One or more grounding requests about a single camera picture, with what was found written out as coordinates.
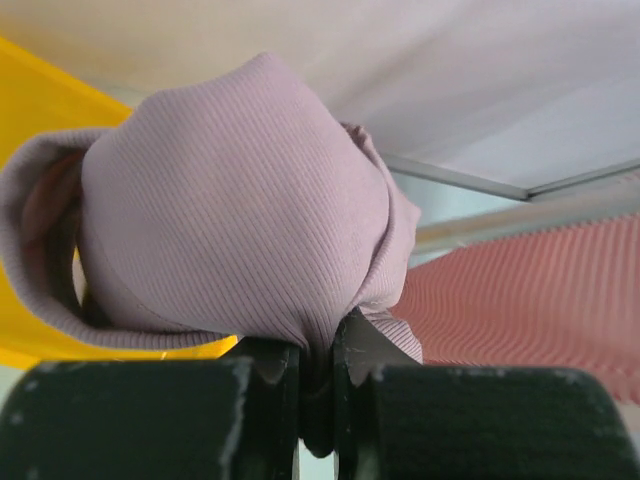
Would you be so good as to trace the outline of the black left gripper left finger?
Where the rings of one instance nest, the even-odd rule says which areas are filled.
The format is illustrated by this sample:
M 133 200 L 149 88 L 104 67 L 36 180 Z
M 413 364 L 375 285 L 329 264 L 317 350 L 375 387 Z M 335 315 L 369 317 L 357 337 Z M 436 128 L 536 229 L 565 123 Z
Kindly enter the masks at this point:
M 299 351 L 43 362 L 1 411 L 5 479 L 292 479 Z

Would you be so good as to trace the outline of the red white striped tank top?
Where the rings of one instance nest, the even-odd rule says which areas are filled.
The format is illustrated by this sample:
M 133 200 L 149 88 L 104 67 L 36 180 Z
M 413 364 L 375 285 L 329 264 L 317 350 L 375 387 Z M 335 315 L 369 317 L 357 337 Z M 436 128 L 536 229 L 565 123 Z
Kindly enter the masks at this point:
M 394 308 L 428 364 L 563 366 L 639 400 L 639 219 L 455 250 L 411 269 Z

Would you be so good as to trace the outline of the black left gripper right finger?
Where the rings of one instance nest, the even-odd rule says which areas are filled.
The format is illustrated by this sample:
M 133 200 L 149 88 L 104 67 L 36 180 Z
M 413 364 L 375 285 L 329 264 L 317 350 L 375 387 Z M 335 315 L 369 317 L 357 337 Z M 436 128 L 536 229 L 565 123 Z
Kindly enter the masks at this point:
M 333 344 L 340 479 L 635 479 L 612 399 L 565 368 L 423 366 L 359 311 Z

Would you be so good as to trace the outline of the pale pink tank top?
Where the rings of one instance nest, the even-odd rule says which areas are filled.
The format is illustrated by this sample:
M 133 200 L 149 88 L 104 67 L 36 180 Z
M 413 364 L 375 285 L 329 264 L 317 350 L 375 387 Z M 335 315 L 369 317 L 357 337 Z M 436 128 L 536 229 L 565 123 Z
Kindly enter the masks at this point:
M 38 247 L 18 210 L 72 153 L 77 210 Z M 315 391 L 353 310 L 421 359 L 391 315 L 420 216 L 367 132 L 268 53 L 158 92 L 116 128 L 37 135 L 1 173 L 4 270 L 44 323 L 123 350 L 281 340 L 302 349 Z

